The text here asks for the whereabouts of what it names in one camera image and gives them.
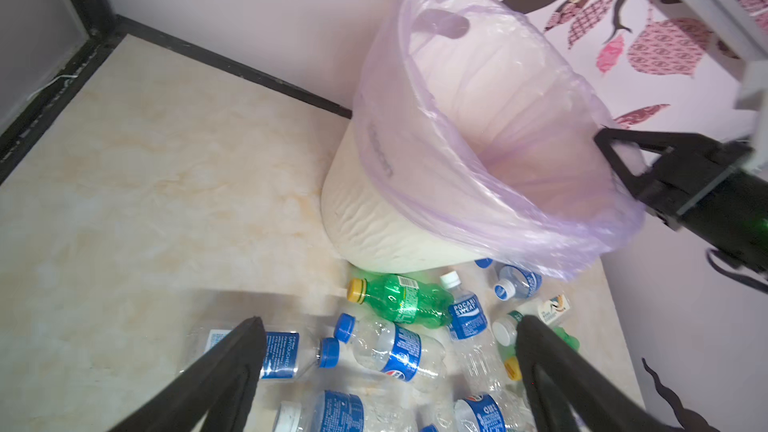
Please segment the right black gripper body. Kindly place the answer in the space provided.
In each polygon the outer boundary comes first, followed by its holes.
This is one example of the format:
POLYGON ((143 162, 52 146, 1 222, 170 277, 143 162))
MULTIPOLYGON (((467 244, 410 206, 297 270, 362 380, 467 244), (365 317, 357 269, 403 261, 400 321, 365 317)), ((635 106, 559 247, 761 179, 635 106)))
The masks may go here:
POLYGON ((743 141, 639 140, 658 158, 635 177, 635 198, 672 229, 685 228, 712 249, 708 261, 767 271, 767 181, 745 170, 743 141))

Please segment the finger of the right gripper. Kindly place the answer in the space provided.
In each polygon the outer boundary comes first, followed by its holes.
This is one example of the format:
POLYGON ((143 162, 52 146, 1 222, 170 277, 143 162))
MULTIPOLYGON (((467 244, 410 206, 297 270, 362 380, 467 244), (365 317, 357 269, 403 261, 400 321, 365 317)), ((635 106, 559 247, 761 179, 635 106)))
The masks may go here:
POLYGON ((701 134, 604 128, 594 141, 630 192, 702 192, 729 177, 724 145, 701 134))

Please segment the small bottle blue label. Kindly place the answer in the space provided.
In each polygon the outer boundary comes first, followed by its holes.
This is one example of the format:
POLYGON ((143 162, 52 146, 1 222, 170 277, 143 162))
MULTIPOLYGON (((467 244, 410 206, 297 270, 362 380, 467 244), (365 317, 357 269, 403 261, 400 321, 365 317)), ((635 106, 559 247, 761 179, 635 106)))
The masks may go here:
POLYGON ((297 381, 315 369, 332 369, 340 358, 340 341, 306 328, 266 329, 267 348, 260 380, 297 381))

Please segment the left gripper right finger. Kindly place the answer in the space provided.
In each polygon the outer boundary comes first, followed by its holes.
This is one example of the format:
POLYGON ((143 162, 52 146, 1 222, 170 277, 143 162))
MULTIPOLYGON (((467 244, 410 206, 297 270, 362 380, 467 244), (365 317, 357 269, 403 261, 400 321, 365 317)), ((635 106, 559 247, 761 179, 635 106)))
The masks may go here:
MULTIPOLYGON (((547 325, 525 317, 523 327, 544 330, 547 325)), ((524 384, 535 426, 539 431, 577 431, 579 416, 592 431, 668 431, 670 428, 647 414, 579 355, 573 377, 556 383, 541 368, 533 368, 534 381, 524 384)))

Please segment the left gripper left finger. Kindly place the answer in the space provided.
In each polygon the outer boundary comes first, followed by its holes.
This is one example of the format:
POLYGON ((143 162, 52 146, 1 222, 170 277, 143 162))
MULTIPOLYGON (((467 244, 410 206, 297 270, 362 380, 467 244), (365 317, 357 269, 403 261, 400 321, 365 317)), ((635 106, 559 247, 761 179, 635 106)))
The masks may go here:
POLYGON ((241 322, 115 431, 242 431, 267 352, 261 318, 241 322))

